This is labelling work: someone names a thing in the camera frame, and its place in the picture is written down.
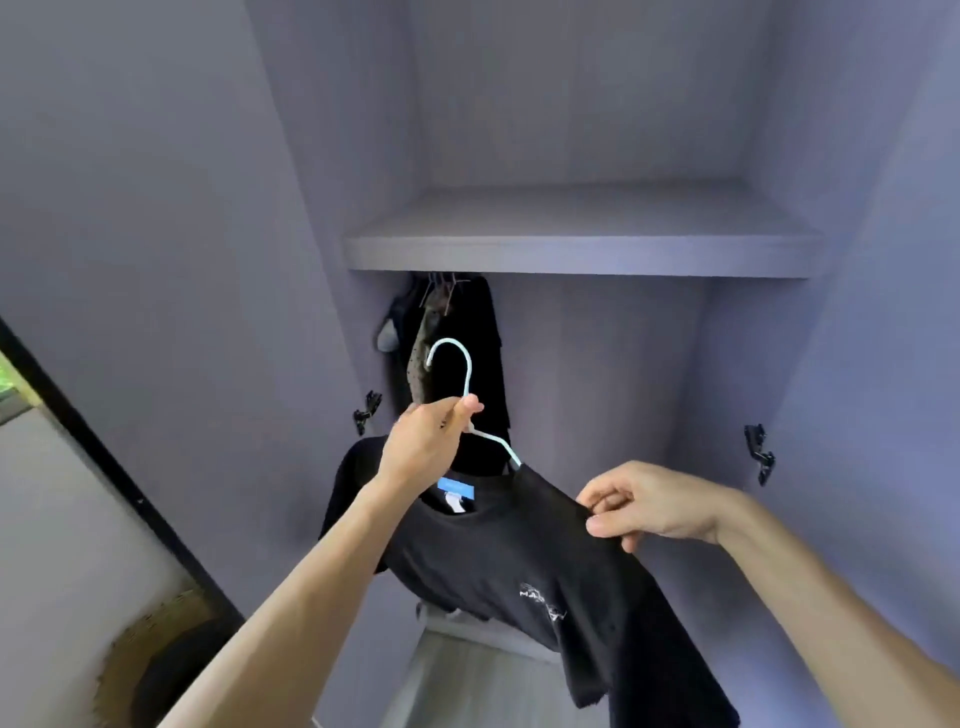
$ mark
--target gray shelf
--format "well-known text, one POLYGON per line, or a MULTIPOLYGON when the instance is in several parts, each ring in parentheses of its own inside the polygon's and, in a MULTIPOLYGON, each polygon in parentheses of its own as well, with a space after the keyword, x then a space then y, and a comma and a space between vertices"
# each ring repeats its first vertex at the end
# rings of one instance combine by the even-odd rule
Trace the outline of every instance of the gray shelf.
POLYGON ((786 279, 823 244, 738 181, 433 189, 345 240, 355 270, 786 279))

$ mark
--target person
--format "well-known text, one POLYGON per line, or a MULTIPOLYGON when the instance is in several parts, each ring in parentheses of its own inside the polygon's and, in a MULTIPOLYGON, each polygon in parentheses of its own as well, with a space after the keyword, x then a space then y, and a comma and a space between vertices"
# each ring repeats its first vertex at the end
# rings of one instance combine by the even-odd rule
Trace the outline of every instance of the person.
MULTIPOLYGON (((474 395, 411 407, 377 475, 183 694, 160 728, 307 726, 373 571, 414 499, 449 468, 474 395)), ((630 462, 577 498, 590 534, 633 551, 644 533, 724 548, 848 728, 960 725, 960 681, 861 600, 746 494, 630 462)))

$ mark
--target blue label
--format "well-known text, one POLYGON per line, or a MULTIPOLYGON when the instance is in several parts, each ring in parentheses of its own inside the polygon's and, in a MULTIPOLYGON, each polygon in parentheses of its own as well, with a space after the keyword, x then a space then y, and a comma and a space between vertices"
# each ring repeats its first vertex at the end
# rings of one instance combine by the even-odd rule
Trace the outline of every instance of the blue label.
POLYGON ((442 491, 452 493, 454 496, 468 497, 470 500, 473 500, 473 486, 467 485, 467 483, 461 483, 459 480, 442 477, 437 481, 437 487, 442 491))

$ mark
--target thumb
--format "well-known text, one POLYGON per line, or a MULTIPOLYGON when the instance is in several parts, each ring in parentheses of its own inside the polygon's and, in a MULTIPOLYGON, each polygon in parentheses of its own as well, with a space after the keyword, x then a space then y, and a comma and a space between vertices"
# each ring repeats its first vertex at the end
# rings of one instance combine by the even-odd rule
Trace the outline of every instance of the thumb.
POLYGON ((609 539, 639 530, 632 506, 630 503, 618 510, 591 516, 587 519, 587 532, 599 539, 609 539))
POLYGON ((477 412, 483 411, 483 404, 477 399, 476 395, 466 395, 461 398, 450 411, 446 420, 446 430, 460 436, 460 433, 466 432, 470 424, 470 418, 477 412))

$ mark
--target hand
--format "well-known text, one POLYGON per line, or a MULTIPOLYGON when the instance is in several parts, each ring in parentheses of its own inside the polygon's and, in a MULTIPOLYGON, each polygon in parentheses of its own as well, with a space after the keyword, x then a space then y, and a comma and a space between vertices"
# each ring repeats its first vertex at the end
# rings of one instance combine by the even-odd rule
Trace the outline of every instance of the hand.
POLYGON ((593 478, 577 502, 594 513, 587 520, 590 535, 621 536, 623 550, 633 553, 644 532, 716 544, 726 501, 735 493, 693 475, 631 461, 593 478))
POLYGON ((446 473, 470 417, 482 411, 476 395, 411 404, 390 430, 377 477, 418 496, 446 473))

